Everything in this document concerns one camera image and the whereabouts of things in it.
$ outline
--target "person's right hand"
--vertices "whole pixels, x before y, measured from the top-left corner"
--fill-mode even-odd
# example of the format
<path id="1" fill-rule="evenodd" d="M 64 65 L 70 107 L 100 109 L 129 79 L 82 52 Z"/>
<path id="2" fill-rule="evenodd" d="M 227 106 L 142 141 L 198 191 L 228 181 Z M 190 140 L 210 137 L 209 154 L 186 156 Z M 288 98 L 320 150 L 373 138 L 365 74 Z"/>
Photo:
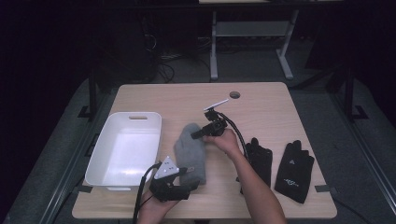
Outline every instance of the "person's right hand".
<path id="1" fill-rule="evenodd" d="M 236 135 L 231 129 L 225 129 L 222 136 L 204 136 L 204 142 L 213 143 L 227 154 L 230 159 L 236 155 L 243 155 L 239 149 Z"/>

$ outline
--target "white desk frame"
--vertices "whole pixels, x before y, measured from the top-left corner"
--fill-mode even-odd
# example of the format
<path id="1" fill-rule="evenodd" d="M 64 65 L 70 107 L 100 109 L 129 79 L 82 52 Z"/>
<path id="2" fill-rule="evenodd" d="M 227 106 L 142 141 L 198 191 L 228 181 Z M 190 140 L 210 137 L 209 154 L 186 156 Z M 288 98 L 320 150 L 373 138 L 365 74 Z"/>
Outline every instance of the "white desk frame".
<path id="1" fill-rule="evenodd" d="M 289 21 L 217 21 L 216 11 L 214 11 L 212 50 L 210 52 L 210 79 L 217 80 L 219 78 L 218 59 L 216 56 L 217 36 L 285 36 L 285 42 L 281 49 L 276 50 L 276 55 L 286 79 L 293 79 L 293 74 L 285 56 L 298 13 L 299 10 L 294 10 Z"/>

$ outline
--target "floor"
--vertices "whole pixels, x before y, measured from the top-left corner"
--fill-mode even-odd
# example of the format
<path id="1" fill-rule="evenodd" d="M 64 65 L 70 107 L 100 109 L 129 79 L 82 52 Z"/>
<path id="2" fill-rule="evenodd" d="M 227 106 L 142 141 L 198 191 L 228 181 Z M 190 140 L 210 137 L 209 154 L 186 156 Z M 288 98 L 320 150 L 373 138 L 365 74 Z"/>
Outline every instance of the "floor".
<path id="1" fill-rule="evenodd" d="M 295 77 L 293 80 L 285 79 L 275 53 L 278 41 L 249 39 L 236 50 L 220 50 L 217 82 L 277 81 L 291 87 L 319 72 L 304 68 L 312 42 L 294 39 L 287 58 Z M 255 48 L 257 43 L 260 43 L 260 48 Z M 208 63 L 208 51 L 194 58 L 167 60 L 164 62 L 167 67 L 163 67 L 168 69 L 167 72 L 158 74 L 151 83 L 209 82 Z M 175 72 L 173 77 L 168 66 Z M 336 94 L 326 92 L 328 80 L 329 77 L 325 77 L 303 90 L 290 91 L 290 95 L 325 180 L 332 189 L 338 214 L 329 220 L 290 219 L 288 222 L 396 223 L 396 213 L 389 206 L 364 151 L 365 147 L 370 148 L 390 185 L 396 186 L 396 166 L 393 165 L 396 131 L 376 107 L 370 92 L 358 80 L 355 81 L 354 105 L 360 105 L 368 119 L 349 122 L 339 106 L 343 100 L 343 90 Z M 80 109 L 89 104 L 88 80 L 81 83 L 4 223 L 132 223 L 130 219 L 75 219 L 71 214 L 77 198 L 74 186 L 78 186 L 89 161 L 85 155 L 92 151 L 92 139 L 103 127 L 117 89 L 114 87 L 108 92 L 97 92 L 98 113 L 88 121 L 78 118 Z M 192 221 L 165 220 L 164 223 Z M 210 223 L 251 221 L 211 220 Z"/>

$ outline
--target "background table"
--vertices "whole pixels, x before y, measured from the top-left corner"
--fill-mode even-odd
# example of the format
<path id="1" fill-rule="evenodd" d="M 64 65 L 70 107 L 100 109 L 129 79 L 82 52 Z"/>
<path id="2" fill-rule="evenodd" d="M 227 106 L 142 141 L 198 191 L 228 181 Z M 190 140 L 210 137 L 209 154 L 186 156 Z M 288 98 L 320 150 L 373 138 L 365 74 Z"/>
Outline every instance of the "background table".
<path id="1" fill-rule="evenodd" d="M 231 99 L 231 91 L 241 94 Z M 303 149 L 315 157 L 289 91 L 283 83 L 209 83 L 125 85 L 120 87 L 110 114 L 122 111 L 155 111 L 163 117 L 159 160 L 170 156 L 176 161 L 174 144 L 188 123 L 201 127 L 208 123 L 203 108 L 226 98 L 216 108 L 236 124 L 246 142 L 257 137 L 261 146 L 273 151 L 272 186 L 287 143 L 301 140 Z M 167 218 L 250 218 L 232 162 L 214 146 L 206 147 L 206 185 L 180 202 Z M 315 161 L 312 181 L 305 204 L 299 204 L 276 191 L 287 218 L 331 218 L 336 208 L 330 192 L 316 192 L 326 185 Z M 94 187 L 80 192 L 73 209 L 77 218 L 130 218 L 134 212 L 137 187 L 131 191 L 110 191 Z"/>

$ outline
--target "white logo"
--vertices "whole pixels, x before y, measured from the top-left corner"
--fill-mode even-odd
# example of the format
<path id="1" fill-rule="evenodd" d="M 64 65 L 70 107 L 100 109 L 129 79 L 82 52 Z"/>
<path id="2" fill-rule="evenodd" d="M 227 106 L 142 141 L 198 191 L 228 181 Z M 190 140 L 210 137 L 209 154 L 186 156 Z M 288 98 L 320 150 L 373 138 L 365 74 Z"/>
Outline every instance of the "white logo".
<path id="1" fill-rule="evenodd" d="M 288 183 L 289 186 L 296 186 L 298 187 L 298 184 L 296 184 L 296 182 L 289 180 L 289 179 L 284 179 L 284 181 L 286 181 L 286 183 Z"/>

